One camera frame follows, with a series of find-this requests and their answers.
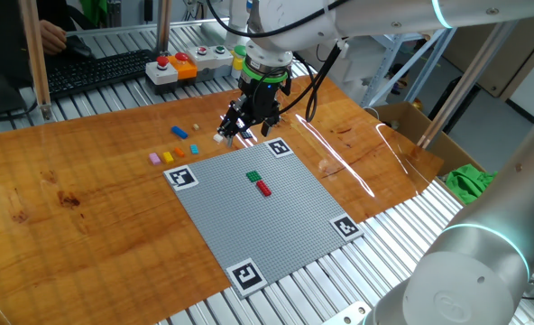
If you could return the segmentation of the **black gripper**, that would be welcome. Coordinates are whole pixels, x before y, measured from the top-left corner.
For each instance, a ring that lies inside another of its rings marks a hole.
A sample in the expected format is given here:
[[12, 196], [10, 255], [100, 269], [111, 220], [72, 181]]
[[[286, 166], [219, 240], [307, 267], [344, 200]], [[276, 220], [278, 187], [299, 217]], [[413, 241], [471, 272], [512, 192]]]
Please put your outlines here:
[[238, 120], [244, 123], [261, 123], [261, 134], [267, 137], [272, 128], [280, 122], [276, 115], [280, 103], [277, 100], [277, 92], [281, 91], [288, 96], [291, 90], [291, 78], [283, 82], [262, 83], [258, 79], [246, 80], [241, 77], [238, 86], [245, 95], [244, 101], [231, 101], [228, 110], [223, 117], [217, 133], [226, 140], [226, 146], [231, 147], [234, 137], [241, 131]]

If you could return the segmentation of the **bare human hand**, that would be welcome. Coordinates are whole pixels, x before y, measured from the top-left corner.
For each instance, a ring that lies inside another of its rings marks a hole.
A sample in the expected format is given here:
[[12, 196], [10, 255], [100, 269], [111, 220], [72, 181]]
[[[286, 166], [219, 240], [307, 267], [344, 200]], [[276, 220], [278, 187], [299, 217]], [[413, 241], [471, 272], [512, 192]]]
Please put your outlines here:
[[42, 48], [45, 54], [57, 55], [67, 49], [66, 32], [59, 26], [40, 20]]

